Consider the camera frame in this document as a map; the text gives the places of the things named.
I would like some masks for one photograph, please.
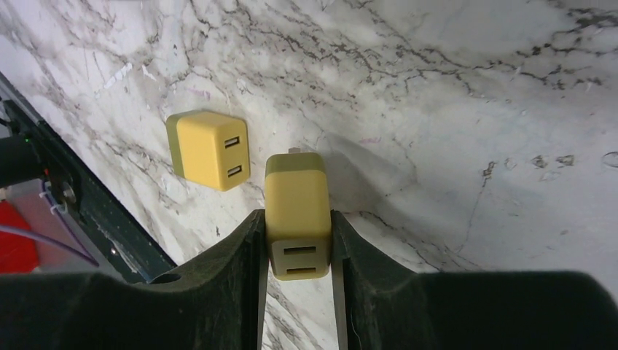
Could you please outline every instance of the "cable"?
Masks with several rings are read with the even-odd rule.
[[[20,228],[16,228],[16,227],[11,227],[11,226],[6,226],[6,225],[0,225],[0,232],[5,232],[5,233],[10,233],[12,235],[17,235],[17,236],[22,236],[22,237],[26,237],[29,239],[33,239],[35,241],[39,241],[45,244],[49,244],[50,246],[55,246],[59,249],[62,249],[65,252],[71,253],[81,259],[83,259],[84,261],[86,261],[87,263],[90,263],[91,265],[94,266],[98,266],[98,262],[96,262],[93,258],[88,257],[86,254],[80,252],[79,250],[72,248],[70,246],[67,246],[66,244],[56,241],[55,239],[51,239],[47,236],[44,236],[40,233],[36,233],[36,232],[32,232],[32,231],[27,231],[27,230],[22,230]]]
[[[55,214],[53,214],[53,216],[58,218],[58,222],[62,225],[63,229],[69,233],[69,235],[71,236],[71,239],[73,239],[73,242],[75,242],[75,244],[77,244],[79,248],[82,249],[82,251],[84,252],[84,255],[88,256],[92,261],[96,262],[96,259],[91,255],[91,253],[88,252],[88,249],[86,249],[84,244],[82,244],[82,242],[79,241],[79,239],[77,238],[73,230],[69,227],[69,224],[62,217],[62,213],[58,210],[58,207],[55,206],[56,204],[54,203],[55,201],[53,200],[53,198],[51,198],[48,195],[49,192],[47,191],[47,185],[45,182],[41,182],[41,191],[42,191],[42,197],[45,197],[47,204],[52,208],[52,210],[55,210]]]

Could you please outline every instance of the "white marble surface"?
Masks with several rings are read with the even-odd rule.
[[[3,0],[0,71],[178,263],[263,206],[270,155],[303,147],[334,208],[407,267],[576,269],[616,295],[617,9]],[[247,121],[249,182],[172,174],[165,119],[197,108]],[[266,349],[335,348],[328,278],[268,288]]]

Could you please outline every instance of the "red object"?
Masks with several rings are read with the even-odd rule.
[[[0,224],[30,231],[30,225],[9,202],[0,202]],[[34,241],[0,230],[0,273],[31,272],[39,266]]]

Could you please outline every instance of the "usb port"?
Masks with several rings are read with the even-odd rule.
[[[227,177],[234,176],[234,175],[240,173],[242,170],[243,170],[242,166],[236,166],[234,168],[231,168],[230,170],[227,171]]]
[[[289,275],[300,275],[301,273],[315,273],[316,268],[289,268],[287,273]]]
[[[234,146],[235,144],[239,144],[240,143],[240,138],[238,136],[236,137],[232,137],[229,140],[225,140],[225,148],[230,148],[231,146]]]
[[[311,254],[315,252],[316,248],[314,246],[295,246],[283,249],[283,255]]]

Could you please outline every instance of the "purple cable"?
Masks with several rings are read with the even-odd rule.
[[[41,182],[41,193],[44,193],[43,197],[45,197],[45,200],[47,201],[47,204],[50,206],[50,208],[55,209],[56,214],[52,215],[54,217],[57,218],[58,222],[60,223],[60,225],[62,225],[63,229],[69,233],[69,235],[71,236],[71,239],[73,240],[73,242],[75,242],[75,244],[77,244],[83,251],[83,253],[78,254],[79,257],[81,257],[82,259],[88,261],[89,263],[91,263],[94,266],[99,266],[98,262],[96,261],[96,259],[88,252],[88,249],[86,249],[86,247],[84,246],[84,244],[82,244],[82,242],[79,241],[79,239],[77,238],[77,236],[75,236],[75,233],[73,232],[73,230],[71,230],[71,228],[69,227],[69,224],[65,221],[65,219],[62,217],[60,211],[58,211],[58,208],[54,207],[54,203],[52,202],[52,200],[50,199],[50,197],[47,195],[47,188],[45,187],[45,183]]]
[[[28,231],[28,230],[22,230],[20,228],[6,226],[6,225],[0,225],[0,232],[10,233],[12,235],[26,237],[29,239],[33,239],[35,241],[49,244],[50,246],[55,246],[56,248],[62,249],[65,252],[69,252],[75,255],[76,257],[79,257],[83,259],[84,261],[90,263],[91,265],[98,267],[98,262],[96,262],[96,260],[94,260],[93,258],[88,257],[86,254],[80,252],[79,250],[71,246],[67,246],[66,244],[62,242],[56,241],[55,239],[51,239],[45,235],[42,235],[41,233],[36,233],[36,232]]]

